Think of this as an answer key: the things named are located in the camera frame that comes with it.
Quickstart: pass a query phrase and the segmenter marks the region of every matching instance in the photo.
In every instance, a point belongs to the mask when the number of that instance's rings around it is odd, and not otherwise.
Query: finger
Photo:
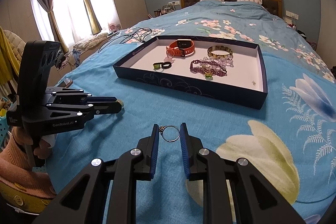
[[[50,147],[50,143],[48,143],[48,142],[46,142],[45,140],[41,139],[41,140],[40,140],[40,147],[41,147],[42,149],[47,149],[47,148]]]
[[[37,147],[34,150],[34,155],[39,159],[46,160],[51,154],[51,149],[42,149],[41,147]]]
[[[14,133],[15,140],[18,144],[33,145],[33,139],[26,133],[24,128],[14,127],[13,133]]]

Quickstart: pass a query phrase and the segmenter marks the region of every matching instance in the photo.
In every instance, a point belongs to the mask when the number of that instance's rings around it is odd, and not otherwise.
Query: yellow jacket
[[[19,75],[20,62],[16,58],[9,40],[0,27],[0,84],[4,85],[13,78],[12,68]]]

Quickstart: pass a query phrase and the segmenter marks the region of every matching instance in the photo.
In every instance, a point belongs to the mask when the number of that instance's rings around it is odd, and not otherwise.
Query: button
[[[56,195],[55,189],[52,185],[49,187],[50,192],[52,192],[54,195]]]
[[[27,192],[27,190],[26,190],[25,187],[21,186],[20,184],[18,184],[18,183],[16,183],[16,182],[14,182],[14,186],[15,186],[17,189],[20,189],[20,190],[22,190],[22,191]]]
[[[14,197],[14,200],[15,200],[15,202],[17,203],[17,205],[19,205],[19,206],[22,206],[22,205],[23,205],[23,200],[22,200],[22,198],[21,198],[20,196],[16,195],[16,196]]]
[[[49,205],[49,201],[47,201],[47,200],[45,200],[45,199],[42,199],[41,201],[42,201],[42,203],[43,203],[44,205],[46,205],[46,206]]]

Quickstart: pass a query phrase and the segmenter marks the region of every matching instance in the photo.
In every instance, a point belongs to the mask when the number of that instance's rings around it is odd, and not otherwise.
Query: smartphone
[[[61,83],[59,83],[60,88],[68,88],[72,85],[72,80],[70,78],[65,78]]]

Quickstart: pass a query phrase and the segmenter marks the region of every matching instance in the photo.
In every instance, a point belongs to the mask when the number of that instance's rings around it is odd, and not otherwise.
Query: bed
[[[124,111],[57,136],[47,171],[56,192],[94,158],[112,160],[149,136],[155,123],[185,122],[221,157],[249,159],[309,224],[336,192],[336,85],[325,63],[282,19],[282,0],[181,0],[183,9],[120,31],[117,39],[65,77],[94,96],[115,96]],[[139,46],[123,35],[149,27],[156,35],[202,35],[258,43],[268,96],[261,110],[147,83],[118,79],[112,65]],[[186,182],[179,142],[160,140],[156,175],[138,182],[137,223],[201,223],[202,185]]]

